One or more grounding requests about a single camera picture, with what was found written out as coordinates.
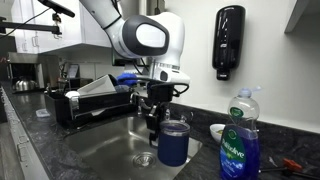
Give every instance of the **dish soap bottle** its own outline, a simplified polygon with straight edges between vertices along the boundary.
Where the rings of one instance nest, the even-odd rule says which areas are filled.
[[[220,145],[220,176],[223,180],[257,180],[260,151],[256,121],[259,105],[252,91],[242,88],[228,108],[227,122]]]

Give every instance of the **bottle label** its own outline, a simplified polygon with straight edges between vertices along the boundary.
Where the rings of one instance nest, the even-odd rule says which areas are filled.
[[[220,163],[222,170],[231,178],[242,175],[246,154],[243,142],[234,129],[229,129],[221,139]]]
[[[243,116],[243,111],[241,109],[239,109],[239,108],[232,107],[232,108],[230,108],[230,114],[233,117],[241,118]]]

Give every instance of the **black soap dispenser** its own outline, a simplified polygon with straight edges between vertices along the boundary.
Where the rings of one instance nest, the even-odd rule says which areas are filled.
[[[230,70],[239,66],[245,13],[242,6],[227,6],[217,13],[212,66],[218,80],[229,80]]]

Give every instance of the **blue mug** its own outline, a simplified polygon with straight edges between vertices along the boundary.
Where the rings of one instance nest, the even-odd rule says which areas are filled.
[[[167,166],[181,166],[188,157],[190,126],[177,120],[160,123],[158,159]]]

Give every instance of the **stainless steel sink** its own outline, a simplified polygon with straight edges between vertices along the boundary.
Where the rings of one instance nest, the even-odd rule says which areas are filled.
[[[65,142],[102,179],[173,179],[199,151],[202,143],[190,138],[187,162],[179,167],[162,164],[149,146],[144,119],[129,117],[65,138]]]

